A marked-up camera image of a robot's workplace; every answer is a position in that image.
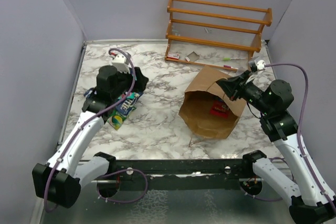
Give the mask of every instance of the white marble countertop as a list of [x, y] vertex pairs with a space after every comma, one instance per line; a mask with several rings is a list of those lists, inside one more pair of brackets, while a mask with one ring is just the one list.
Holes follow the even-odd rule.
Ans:
[[[116, 131], [106, 123], [92, 139], [83, 159], [91, 159], [97, 152], [105, 152], [118, 159], [241, 158], [243, 154], [254, 150], [261, 150], [268, 157], [280, 155], [261, 130], [258, 119], [253, 117], [247, 107], [237, 126], [225, 140], [203, 139], [191, 134], [178, 111], [184, 99], [184, 90], [202, 67], [164, 61], [166, 44], [158, 43], [87, 46], [65, 137], [77, 122], [85, 100], [84, 92], [96, 86], [98, 69], [111, 62], [108, 56], [111, 47], [129, 52], [134, 65], [141, 68], [149, 82], [144, 95], [136, 104], [137, 109], [121, 128]], [[171, 51], [179, 52], [182, 59], [195, 51], [200, 55], [198, 62], [247, 68], [247, 60], [222, 61], [224, 57], [245, 57], [246, 52], [243, 51], [191, 44], [173, 45]], [[269, 62], [265, 47], [260, 55]], [[223, 72], [235, 75], [231, 71]], [[254, 83], [265, 89], [274, 78], [272, 69], [267, 69]]]

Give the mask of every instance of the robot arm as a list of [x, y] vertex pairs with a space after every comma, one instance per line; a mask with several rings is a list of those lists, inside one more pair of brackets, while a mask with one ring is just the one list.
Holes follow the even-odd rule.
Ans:
[[[148, 78], [141, 73], [140, 68], [135, 67], [134, 71], [136, 81], [132, 92], [143, 92]], [[49, 201], [69, 208], [76, 202], [81, 188], [107, 173], [112, 159], [115, 159], [110, 155], [98, 153], [84, 165], [78, 166], [78, 163], [92, 138], [113, 112], [114, 108], [109, 107], [129, 90], [132, 81], [133, 75], [125, 56], [118, 55], [113, 59], [112, 66], [99, 69], [97, 86], [84, 102], [74, 129], [46, 164], [37, 164], [33, 169], [38, 197], [46, 198], [46, 191]]]
[[[322, 223], [334, 217], [326, 195], [335, 204], [335, 193], [324, 181], [306, 151], [302, 136], [301, 143], [298, 143], [298, 126], [287, 111], [294, 100], [290, 85], [285, 81], [275, 80], [262, 91], [253, 84], [254, 72], [264, 69], [265, 62], [259, 61], [252, 64], [252, 71], [247, 70], [240, 76], [220, 79], [217, 84], [230, 100], [244, 99], [261, 112], [261, 128], [284, 156], [297, 184], [281, 174], [261, 152], [246, 154], [243, 159], [249, 163], [254, 174], [269, 183], [285, 200], [296, 223]], [[320, 190], [315, 177], [323, 183], [325, 192]]]

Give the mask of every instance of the purple cable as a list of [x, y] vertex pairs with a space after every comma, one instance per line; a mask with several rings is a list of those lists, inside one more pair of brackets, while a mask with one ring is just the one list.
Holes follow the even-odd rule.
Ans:
[[147, 180], [147, 178], [146, 178], [145, 173], [143, 173], [142, 171], [140, 171], [140, 170], [138, 170], [138, 169], [124, 169], [124, 170], [119, 170], [119, 171], [114, 172], [114, 173], [105, 174], [105, 175], [103, 175], [103, 176], [100, 176], [99, 178], [106, 178], [106, 177], [109, 177], [109, 176], [113, 176], [113, 175], [116, 175], [116, 174], [119, 174], [119, 173], [128, 172], [128, 171], [131, 171], [131, 170], [134, 171], [134, 172], [138, 172], [138, 173], [140, 173], [140, 174], [144, 177], [144, 179], [145, 179], [145, 189], [144, 189], [143, 193], [142, 193], [138, 198], [136, 198], [136, 199], [132, 199], [132, 200], [125, 200], [125, 201], [123, 201], [123, 200], [111, 199], [111, 198], [104, 198], [103, 196], [100, 195], [99, 190], [98, 190], [98, 187], [97, 187], [97, 193], [98, 193], [99, 197], [102, 198], [102, 199], [104, 199], [104, 200], [106, 200], [106, 201], [110, 201], [110, 202], [114, 202], [114, 203], [121, 203], [121, 204], [134, 203], [134, 202], [136, 202], [136, 201], [142, 199], [142, 198], [145, 196], [145, 194], [147, 193], [147, 189], [148, 189], [148, 180]]
[[253, 199], [257, 199], [257, 200], [261, 200], [261, 201], [266, 201], [266, 202], [277, 202], [277, 201], [281, 201], [282, 200], [282, 198], [277, 198], [277, 199], [261, 198], [261, 197], [255, 196], [255, 195], [248, 194], [242, 187], [240, 187], [240, 189], [245, 193], [245, 195], [247, 195], [248, 197], [253, 198]]
[[[303, 157], [304, 161], [306, 162], [306, 164], [308, 166], [308, 169], [309, 169], [311, 175], [313, 176], [316, 184], [318, 185], [318, 187], [321, 190], [321, 192], [324, 194], [326, 191], [325, 191], [323, 185], [321, 184], [321, 182], [319, 181], [319, 178], [317, 177], [317, 175], [316, 175], [313, 167], [311, 166], [311, 164], [309, 162], [309, 159], [306, 156], [305, 149], [303, 148], [303, 144], [302, 144], [302, 141], [301, 141], [302, 119], [303, 119], [304, 108], [306, 107], [306, 101], [307, 101], [307, 95], [308, 95], [308, 76], [307, 76], [307, 73], [306, 73], [306, 71], [304, 70], [304, 68], [302, 66], [294, 64], [294, 63], [272, 63], [272, 64], [265, 65], [265, 68], [275, 67], [275, 66], [293, 66], [293, 67], [297, 67], [297, 68], [299, 68], [302, 71], [303, 75], [305, 76], [305, 83], [306, 83], [305, 89], [304, 89], [305, 93], [304, 93], [304, 96], [303, 96], [303, 102], [302, 102], [301, 112], [300, 112], [300, 119], [299, 119], [299, 123], [298, 123], [297, 139], [298, 139], [299, 149], [300, 149], [300, 151], [302, 153], [302, 157]], [[325, 194], [324, 196], [326, 197], [327, 201], [331, 205], [331, 208], [332, 208], [332, 210], [334, 211], [334, 213], [336, 215], [336, 207], [335, 207], [332, 199], [327, 194]]]
[[[132, 80], [132, 84], [131, 84], [131, 87], [130, 89], [128, 90], [128, 92], [126, 93], [126, 95], [120, 99], [119, 101], [117, 101], [116, 103], [114, 103], [113, 105], [107, 107], [106, 109], [103, 109], [101, 111], [99, 111], [97, 114], [93, 115], [92, 117], [90, 117], [89, 119], [87, 119], [85, 122], [83, 122], [83, 124], [81, 126], [78, 127], [78, 129], [75, 131], [74, 135], [71, 137], [71, 139], [69, 140], [68, 144], [65, 146], [63, 152], [59, 155], [59, 158], [62, 160], [66, 154], [66, 152], [69, 150], [71, 144], [73, 143], [73, 141], [75, 140], [76, 136], [78, 135], [79, 132], [81, 132], [84, 127], [90, 122], [92, 121], [92, 119], [94, 118], [97, 118], [99, 116], [101, 116], [102, 114], [104, 114], [105, 112], [113, 109], [115, 106], [119, 105], [120, 103], [122, 103], [128, 96], [129, 94], [132, 92], [133, 88], [134, 88], [134, 85], [135, 85], [135, 68], [134, 68], [134, 65], [131, 61], [131, 58], [125, 53], [123, 52], [122, 50], [120, 50], [119, 48], [111, 48], [110, 51], [118, 51], [120, 53], [122, 53], [128, 60], [128, 62], [130, 63], [131, 65], [131, 68], [132, 68], [132, 75], [133, 75], [133, 80]], [[53, 168], [51, 169], [50, 171], [50, 174], [49, 174], [49, 177], [47, 179], [47, 182], [46, 182], [46, 188], [44, 190], [44, 209], [46, 212], [52, 212], [54, 211], [56, 208], [57, 208], [57, 205], [53, 208], [48, 208], [48, 191], [49, 191], [49, 187], [50, 187], [50, 182], [51, 182], [51, 179], [52, 179], [52, 176], [54, 175], [55, 173], [55, 170], [57, 168], [57, 166], [60, 164], [59, 161], [56, 161], [55, 165], [53, 166]]]
[[[274, 160], [281, 160], [281, 161], [283, 161], [286, 165], [288, 165], [287, 162], [286, 162], [286, 160], [285, 160], [284, 158], [282, 158], [282, 157], [273, 157], [273, 158], [270, 158], [269, 160], [270, 160], [271, 162], [273, 162]], [[277, 198], [277, 199], [266, 199], [266, 198], [261, 198], [261, 197], [255, 196], [255, 195], [248, 194], [242, 187], [240, 187], [240, 189], [245, 193], [245, 195], [247, 195], [247, 196], [249, 196], [249, 197], [251, 197], [251, 198], [253, 198], [253, 199], [257, 199], [257, 200], [261, 200], [261, 201], [266, 201], [266, 202], [277, 202], [277, 201], [281, 201], [281, 200], [282, 200], [282, 198]]]
[[[273, 158], [270, 158], [269, 160], [271, 162], [273, 162], [274, 160], [281, 160], [281, 161], [283, 161], [288, 166], [286, 160], [283, 157], [273, 157]], [[295, 181], [293, 173], [291, 173], [291, 174], [292, 174], [292, 181]]]

